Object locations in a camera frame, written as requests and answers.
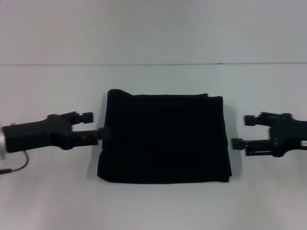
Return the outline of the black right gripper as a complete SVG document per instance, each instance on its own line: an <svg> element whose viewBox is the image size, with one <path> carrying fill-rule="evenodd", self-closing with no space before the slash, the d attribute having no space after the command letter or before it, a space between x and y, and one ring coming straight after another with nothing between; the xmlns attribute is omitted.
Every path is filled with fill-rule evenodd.
<svg viewBox="0 0 307 230"><path fill-rule="evenodd" d="M270 140L231 139L232 149L245 150L246 156L282 157L291 150L307 149L307 122L293 119L290 113L246 115L244 123L245 126L270 127Z"/></svg>

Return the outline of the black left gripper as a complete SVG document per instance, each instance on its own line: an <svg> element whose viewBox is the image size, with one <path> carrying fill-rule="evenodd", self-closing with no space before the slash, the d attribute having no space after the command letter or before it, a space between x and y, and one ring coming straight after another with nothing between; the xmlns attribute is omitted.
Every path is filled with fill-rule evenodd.
<svg viewBox="0 0 307 230"><path fill-rule="evenodd" d="M38 122L15 124L2 127L2 153L55 146L63 150L73 147L94 146L111 137L108 127L98 130L72 132L72 126L94 122L92 112L79 114L70 112L62 115L48 115Z"/></svg>

